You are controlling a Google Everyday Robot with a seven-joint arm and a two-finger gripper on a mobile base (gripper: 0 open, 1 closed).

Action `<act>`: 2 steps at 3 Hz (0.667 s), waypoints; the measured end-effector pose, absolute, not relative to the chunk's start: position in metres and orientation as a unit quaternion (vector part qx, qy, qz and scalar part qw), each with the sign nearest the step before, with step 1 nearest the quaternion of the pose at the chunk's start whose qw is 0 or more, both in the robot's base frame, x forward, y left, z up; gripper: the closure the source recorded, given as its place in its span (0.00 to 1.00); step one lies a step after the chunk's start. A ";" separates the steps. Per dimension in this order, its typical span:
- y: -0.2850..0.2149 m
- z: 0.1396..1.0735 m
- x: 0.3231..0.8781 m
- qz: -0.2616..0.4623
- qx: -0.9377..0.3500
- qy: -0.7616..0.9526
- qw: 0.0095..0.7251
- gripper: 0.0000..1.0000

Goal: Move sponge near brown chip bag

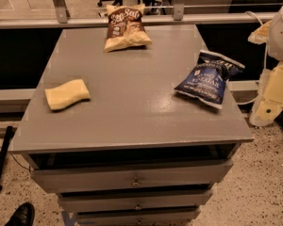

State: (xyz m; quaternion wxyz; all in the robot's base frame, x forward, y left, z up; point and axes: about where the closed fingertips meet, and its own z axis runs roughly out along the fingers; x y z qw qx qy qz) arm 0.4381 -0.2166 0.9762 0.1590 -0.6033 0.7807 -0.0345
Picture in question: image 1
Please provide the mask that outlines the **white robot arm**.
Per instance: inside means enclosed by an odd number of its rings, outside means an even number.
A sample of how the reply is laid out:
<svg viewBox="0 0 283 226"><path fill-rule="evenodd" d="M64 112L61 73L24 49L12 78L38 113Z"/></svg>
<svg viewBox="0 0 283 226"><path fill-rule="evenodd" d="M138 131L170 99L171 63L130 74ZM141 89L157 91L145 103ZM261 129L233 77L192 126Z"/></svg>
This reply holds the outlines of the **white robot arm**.
<svg viewBox="0 0 283 226"><path fill-rule="evenodd" d="M274 18L251 33L248 40L266 44L267 55L278 61L272 69L263 69L258 82L249 121L254 126L267 126L283 111L283 6Z"/></svg>

